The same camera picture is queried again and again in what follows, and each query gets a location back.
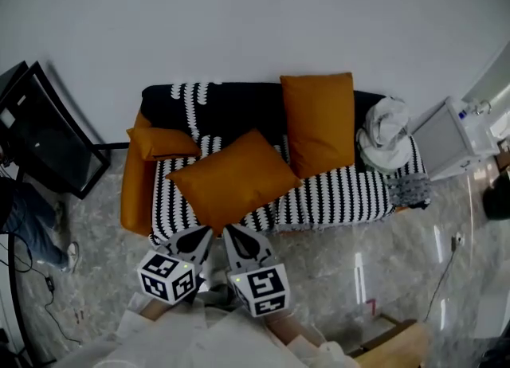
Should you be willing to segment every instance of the shoe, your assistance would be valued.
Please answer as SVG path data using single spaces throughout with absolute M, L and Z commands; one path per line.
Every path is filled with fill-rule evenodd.
M 69 263 L 62 269 L 62 272 L 74 273 L 74 269 L 80 260 L 80 248 L 76 242 L 71 243 L 67 248 L 67 256 L 69 258 Z
M 64 212 L 65 212 L 65 206 L 64 202 L 57 201 L 55 206 L 53 207 L 53 210 L 55 211 L 55 226 L 53 227 L 53 230 L 61 234 L 62 233 L 62 224 L 64 220 Z

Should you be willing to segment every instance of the large orange cushion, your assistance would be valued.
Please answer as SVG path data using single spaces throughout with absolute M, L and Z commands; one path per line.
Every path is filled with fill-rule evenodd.
M 299 178 L 355 160 L 352 74 L 280 76 L 291 168 Z
M 138 147 L 142 159 L 146 161 L 194 157 L 201 154 L 200 147 L 184 131 L 133 127 L 126 132 Z
M 167 178 L 175 182 L 200 223 L 211 226 L 216 234 L 301 185 L 257 130 Z

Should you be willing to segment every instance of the blue jeans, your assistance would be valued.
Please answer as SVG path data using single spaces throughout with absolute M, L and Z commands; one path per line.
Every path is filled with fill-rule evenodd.
M 51 205 L 33 188 L 23 182 L 14 191 L 13 207 L 4 229 L 25 239 L 32 254 L 58 268 L 65 268 L 69 258 L 53 244 L 45 227 L 55 226 L 55 211 Z

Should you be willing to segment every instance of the white marker cube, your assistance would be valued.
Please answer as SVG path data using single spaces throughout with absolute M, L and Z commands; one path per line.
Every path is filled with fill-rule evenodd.
M 196 287 L 194 265 L 150 250 L 138 266 L 145 294 L 169 304 L 184 299 Z
M 283 264 L 231 275 L 229 278 L 237 296 L 253 317 L 288 308 L 290 287 Z

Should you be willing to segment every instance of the orange sofa armrest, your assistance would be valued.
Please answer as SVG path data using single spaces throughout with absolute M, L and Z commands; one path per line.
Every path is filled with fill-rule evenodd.
M 135 127 L 150 127 L 138 112 Z M 122 193 L 120 196 L 120 224 L 127 230 L 148 237 L 152 232 L 152 194 L 156 161 L 144 161 L 138 147 L 129 143 Z

